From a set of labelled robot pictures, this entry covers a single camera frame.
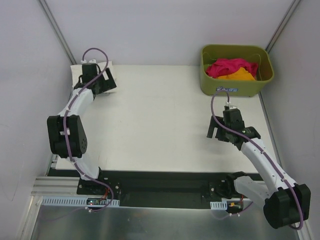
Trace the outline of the orange t shirt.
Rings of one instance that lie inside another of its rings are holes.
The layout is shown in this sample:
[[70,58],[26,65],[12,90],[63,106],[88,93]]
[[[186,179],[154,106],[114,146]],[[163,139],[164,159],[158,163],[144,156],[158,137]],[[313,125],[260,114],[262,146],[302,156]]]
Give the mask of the orange t shirt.
[[238,71],[232,74],[218,76],[217,79],[230,80],[230,81],[255,81],[256,80],[256,78],[244,67],[240,67]]

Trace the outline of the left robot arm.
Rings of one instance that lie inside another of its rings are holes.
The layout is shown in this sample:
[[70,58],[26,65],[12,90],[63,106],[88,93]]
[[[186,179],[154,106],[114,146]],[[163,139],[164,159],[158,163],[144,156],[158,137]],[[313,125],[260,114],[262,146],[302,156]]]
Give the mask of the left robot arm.
[[64,109],[47,118],[47,130],[51,152],[68,160],[79,172],[81,179],[89,181],[88,188],[99,195],[106,183],[99,178],[100,168],[88,155],[88,140],[81,115],[93,103],[96,96],[117,87],[108,66],[100,68],[97,63],[83,63],[72,96]]

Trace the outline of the aluminium frame rail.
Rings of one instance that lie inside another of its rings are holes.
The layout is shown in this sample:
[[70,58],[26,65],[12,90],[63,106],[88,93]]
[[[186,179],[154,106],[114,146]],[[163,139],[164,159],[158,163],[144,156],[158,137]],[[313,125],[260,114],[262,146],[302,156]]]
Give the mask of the aluminium frame rail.
[[31,196],[79,197],[78,177],[39,176],[31,190]]

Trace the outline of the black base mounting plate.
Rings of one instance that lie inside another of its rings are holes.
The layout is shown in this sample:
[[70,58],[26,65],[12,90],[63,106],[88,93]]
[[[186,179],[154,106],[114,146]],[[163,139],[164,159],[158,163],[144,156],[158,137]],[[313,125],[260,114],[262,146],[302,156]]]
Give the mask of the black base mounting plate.
[[110,187],[107,199],[122,207],[209,209],[223,197],[239,198],[231,186],[240,172],[155,172],[102,170],[99,181]]

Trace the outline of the magenta pink t shirt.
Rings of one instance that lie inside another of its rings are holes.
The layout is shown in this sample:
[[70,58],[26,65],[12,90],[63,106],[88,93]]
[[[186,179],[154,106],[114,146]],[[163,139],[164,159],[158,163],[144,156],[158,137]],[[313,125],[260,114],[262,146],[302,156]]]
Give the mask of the magenta pink t shirt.
[[259,65],[255,62],[249,62],[243,58],[218,58],[213,64],[209,65],[205,69],[205,73],[209,77],[217,79],[219,76],[232,74],[238,71],[241,67],[245,68],[254,77],[256,77]]

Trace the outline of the olive green plastic bin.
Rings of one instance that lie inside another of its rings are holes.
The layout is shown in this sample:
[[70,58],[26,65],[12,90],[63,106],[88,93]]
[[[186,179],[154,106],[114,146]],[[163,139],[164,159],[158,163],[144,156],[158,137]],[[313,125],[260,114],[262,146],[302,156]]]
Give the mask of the olive green plastic bin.
[[224,90],[253,97],[274,78],[268,53],[255,45],[208,44],[201,50],[199,73],[206,95]]

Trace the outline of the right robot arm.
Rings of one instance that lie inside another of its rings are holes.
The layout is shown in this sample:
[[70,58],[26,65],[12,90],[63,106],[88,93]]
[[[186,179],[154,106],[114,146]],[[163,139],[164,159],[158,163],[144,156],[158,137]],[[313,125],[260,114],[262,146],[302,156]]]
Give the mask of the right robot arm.
[[311,190],[306,184],[298,184],[269,155],[261,135],[252,127],[246,127],[237,108],[225,107],[223,116],[211,116],[208,138],[233,144],[253,164],[264,181],[260,185],[242,171],[229,173],[224,182],[215,188],[217,195],[231,199],[239,194],[249,198],[263,209],[269,225],[296,227],[300,230],[309,218]]

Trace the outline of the cream white t shirt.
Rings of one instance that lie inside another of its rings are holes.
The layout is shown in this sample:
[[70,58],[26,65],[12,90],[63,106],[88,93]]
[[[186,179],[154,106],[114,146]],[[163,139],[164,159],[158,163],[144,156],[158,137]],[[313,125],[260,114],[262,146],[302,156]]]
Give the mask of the cream white t shirt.
[[[99,62],[97,63],[98,66],[100,67],[100,69],[103,71],[103,69],[106,67],[106,62]],[[77,64],[77,65],[72,65],[71,67],[71,76],[72,76],[72,90],[77,90],[77,89],[81,89],[81,88],[78,88],[78,78],[79,76],[82,74],[82,64]],[[113,74],[113,64],[112,64],[112,61],[109,61],[107,63],[107,68],[110,68],[110,71],[113,75],[113,78],[114,80],[116,81],[116,77],[114,76]]]

